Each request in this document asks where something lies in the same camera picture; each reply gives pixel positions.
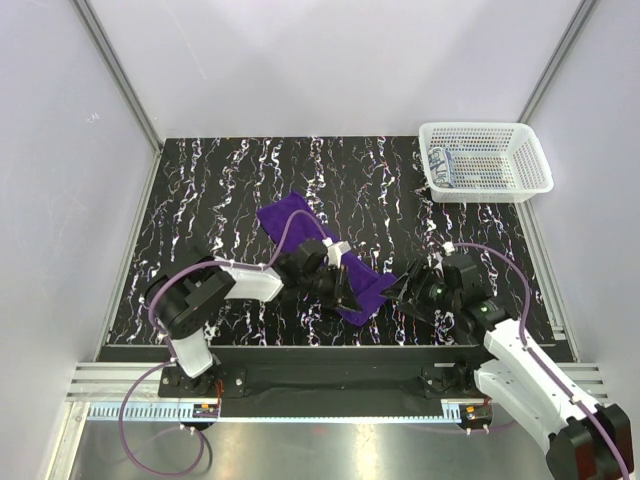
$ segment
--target white wall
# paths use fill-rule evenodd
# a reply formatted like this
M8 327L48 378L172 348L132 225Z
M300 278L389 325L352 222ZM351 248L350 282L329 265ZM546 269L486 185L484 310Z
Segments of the white wall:
M43 478L152 153L67 0L0 2L0 476Z
M159 134L518 117L579 0L92 0Z
M640 2L607 0L532 126L555 189L533 205L569 321L640 432ZM640 438L636 437L636 458Z

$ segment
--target basket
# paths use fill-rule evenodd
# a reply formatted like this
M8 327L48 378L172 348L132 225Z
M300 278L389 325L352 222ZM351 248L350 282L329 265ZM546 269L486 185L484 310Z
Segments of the basket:
M452 186L435 184L428 152L453 157ZM553 178L533 129L522 123L425 123L420 154L435 202L520 203L553 188Z

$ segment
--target item in basket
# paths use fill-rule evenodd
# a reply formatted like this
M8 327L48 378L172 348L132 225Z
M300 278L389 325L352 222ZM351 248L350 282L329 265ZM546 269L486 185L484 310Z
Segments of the item in basket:
M427 155L433 183L438 187L454 188L454 159L451 152L442 147L433 147Z

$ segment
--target cable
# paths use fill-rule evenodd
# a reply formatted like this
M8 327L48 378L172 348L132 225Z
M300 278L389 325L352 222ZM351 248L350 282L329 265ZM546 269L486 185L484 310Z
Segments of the cable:
M558 388L560 388L560 390L562 390L564 394L567 395L567 397L569 397L571 401L573 401L573 398L575 395L573 394L571 389L567 387L564 384L564 382L549 368L549 366L544 362L544 360L542 360L540 356L536 352L534 352L532 348L529 348L527 345L526 325L527 325L527 317L529 315L529 308L531 305L531 289L529 288L529 282L527 281L527 278L524 276L524 273L522 273L522 271L516 266L516 264L513 263L506 255L498 252L497 250L494 250L491 247L480 245L478 243L468 243L468 242L454 243L453 246L475 248L478 250L485 250L487 252L490 252L494 254L496 257L503 260L507 265L509 265L509 267L511 267L511 269L518 275L518 277L520 277L520 280L522 280L522 284L524 285L524 290L525 290L524 306L522 308L522 314L520 317L520 325L519 325L520 341L522 342L522 346L525 348L525 350L529 352L529 354L531 355L531 358L533 358L533 360L540 366L540 368L544 370L544 372L549 376L549 378L551 378L551 380L554 381L554 383L558 386ZM581 400L575 401L574 404L580 410L582 410L582 412L587 416L587 418L591 421L591 423L593 423L593 426L596 428L596 430L598 430L598 433L600 433L600 435L602 436L602 439L607 444L607 447L609 447L609 450L611 451L613 458L615 458L616 462L618 463L618 468L620 469L620 473L622 473L622 478L624 480L630 480L631 477L629 476L629 469L627 468L627 465L625 464L624 459L622 458L622 454L620 453L620 450L618 450L618 447L616 447L616 444L614 443L614 441L611 439L611 437L605 430L602 423L600 423L600 421L596 418L596 416L593 413L591 413L589 408L587 408L587 406Z
M156 475L158 477L165 477L165 478L184 477L185 475L188 475L189 473L191 473L198 466L198 464L200 463L200 460L202 460L202 455L204 454L204 448L205 448L205 443L207 439L202 434L202 432L196 430L195 428L192 428L191 429L192 434L193 433L197 434L200 440L200 451L198 452L198 455L196 456L196 459L193 461L193 463L186 469L182 470L181 472L176 472L176 473L166 473L166 472L159 472L157 470L153 470L152 468L149 468L145 464L140 462L136 458L135 453L129 448L129 444L127 443L127 438L124 434L124 411L127 406L127 402L131 398L131 395L133 394L135 389L138 388L138 386L144 381L145 378L147 378L152 373L157 372L158 370L161 370L165 367L169 367L173 365L174 365L173 362L164 362L164 363L161 363L160 365L156 365L148 372L143 373L140 376L140 378L134 382L134 384L131 386L127 394L124 396L124 400L122 400L122 405L120 406L120 413L118 414L118 431L120 433L120 442L122 443L122 448L124 449L124 453L127 455L129 460L131 460L131 462L133 462L133 464L143 472L150 473L151 475ZM183 427L184 426L181 425L180 427L175 427L174 430L182 430Z
M327 232L324 231L324 228L322 228L322 225L320 225L320 222L318 222L318 219L314 217L313 214L307 212L306 210L296 210L291 215L289 215L289 218L287 219L287 223L284 225L284 230L282 231L282 237L280 238L280 242L278 242L278 247L276 248L276 251L273 252L273 255L271 256L271 260L269 260L269 263L267 263L265 270L271 267L274 263L276 263L276 260L278 259L278 255L280 255L280 252L282 251L282 247L284 247L284 241L287 239L287 235L289 234L289 228L291 227L291 222L297 215L300 215L300 214L306 215L311 219L311 221L313 221L315 226L318 227L318 230L320 231L320 235L322 235L323 240L329 237L327 235Z
M136 447L135 449L131 449L131 451L133 452L134 455L137 455L138 453L142 452L143 450L145 450L149 445L155 443L159 438L162 438L170 433L176 432L180 430L180 427L169 427L169 428L165 428L164 430L159 431L158 433L156 433L153 437L148 438L142 445L140 445L139 447ZM206 442L206 447L207 450L209 451L209 454L211 455L211 444L209 442L209 439L207 437L204 437L204 441ZM97 452L98 455L100 455L100 458L102 459L103 462L105 463L109 463L111 465L119 465L122 462L128 461L129 457L127 455L125 455L124 457L121 458L115 458L115 459L111 459L111 458L107 458L104 453L103 453L103 446L101 445L102 442L100 442L100 440L98 439L99 444L97 445Z

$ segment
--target metal floor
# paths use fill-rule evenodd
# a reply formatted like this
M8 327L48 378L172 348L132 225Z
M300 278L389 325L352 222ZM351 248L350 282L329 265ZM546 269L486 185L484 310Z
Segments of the metal floor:
M496 424L504 423L498 415ZM166 472L189 466L198 442L184 432L148 443L166 423L127 423L138 458ZM453 434L425 431L447 430ZM220 423L205 433L211 467L186 478L203 480L549 480L544 455L518 425L467 437L453 425ZM87 422L71 476L74 480L157 478L124 459L116 422Z

